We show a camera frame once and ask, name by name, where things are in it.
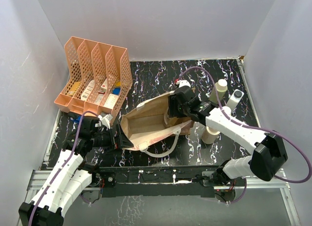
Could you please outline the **brown canvas tote bag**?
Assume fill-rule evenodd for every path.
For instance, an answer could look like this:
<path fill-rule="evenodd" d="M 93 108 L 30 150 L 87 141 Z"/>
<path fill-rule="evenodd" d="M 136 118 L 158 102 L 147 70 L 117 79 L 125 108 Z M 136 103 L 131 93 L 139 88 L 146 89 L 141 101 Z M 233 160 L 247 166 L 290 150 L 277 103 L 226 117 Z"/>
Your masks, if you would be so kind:
<path fill-rule="evenodd" d="M 122 116 L 120 125 L 126 137 L 133 144 L 130 151 L 140 151 L 154 158 L 170 155 L 180 135 L 189 135 L 194 122 L 188 118 L 169 118 L 168 99 L 173 91 L 165 92 L 157 97 L 146 100 L 135 109 Z M 171 148 L 163 153 L 151 153 L 148 148 L 170 136 L 174 136 Z"/>

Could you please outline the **white bottle with black cap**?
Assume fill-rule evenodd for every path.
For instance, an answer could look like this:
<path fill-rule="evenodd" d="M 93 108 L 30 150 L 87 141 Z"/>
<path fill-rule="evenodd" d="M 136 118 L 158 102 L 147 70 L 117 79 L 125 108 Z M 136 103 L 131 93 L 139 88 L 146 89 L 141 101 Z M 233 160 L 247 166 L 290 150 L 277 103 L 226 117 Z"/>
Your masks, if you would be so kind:
<path fill-rule="evenodd" d="M 229 107 L 231 111 L 234 111 L 243 96 L 244 92 L 239 89 L 236 89 L 233 92 L 233 94 L 229 97 L 226 106 Z"/>

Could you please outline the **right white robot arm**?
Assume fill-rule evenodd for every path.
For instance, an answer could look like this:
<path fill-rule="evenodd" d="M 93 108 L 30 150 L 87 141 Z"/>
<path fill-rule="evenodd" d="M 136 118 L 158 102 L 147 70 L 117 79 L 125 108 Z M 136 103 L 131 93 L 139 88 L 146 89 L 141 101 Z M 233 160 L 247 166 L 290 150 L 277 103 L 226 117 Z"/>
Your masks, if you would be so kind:
<path fill-rule="evenodd" d="M 169 117 L 188 117 L 194 122 L 219 131 L 241 145 L 249 156 L 226 160 L 213 173 L 211 179 L 222 185 L 229 185 L 234 179 L 255 175 L 263 181 L 270 181 L 288 160 L 281 137 L 256 127 L 254 129 L 211 101 L 203 102 L 188 86 L 182 86 L 170 93 L 168 99 Z"/>

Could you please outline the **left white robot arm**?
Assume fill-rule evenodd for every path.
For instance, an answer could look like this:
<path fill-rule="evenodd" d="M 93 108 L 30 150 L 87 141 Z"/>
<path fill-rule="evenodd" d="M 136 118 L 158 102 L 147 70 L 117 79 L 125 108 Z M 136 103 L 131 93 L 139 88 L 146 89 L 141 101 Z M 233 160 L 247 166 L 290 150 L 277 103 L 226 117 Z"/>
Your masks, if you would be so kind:
<path fill-rule="evenodd" d="M 97 165 L 84 161 L 94 147 L 108 150 L 132 148 L 119 124 L 103 128 L 103 117 L 83 114 L 64 143 L 57 163 L 38 193 L 19 207 L 23 226 L 61 226 L 75 199 L 87 186 L 105 186 Z"/>

